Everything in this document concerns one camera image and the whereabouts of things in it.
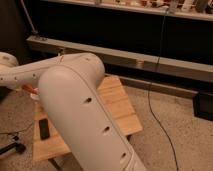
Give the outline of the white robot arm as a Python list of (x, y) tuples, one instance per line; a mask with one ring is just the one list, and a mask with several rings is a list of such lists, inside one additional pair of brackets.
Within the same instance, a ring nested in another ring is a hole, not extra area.
[(42, 107), (84, 171), (147, 171), (97, 92), (104, 75), (93, 53), (21, 65), (0, 52), (0, 86), (37, 88)]

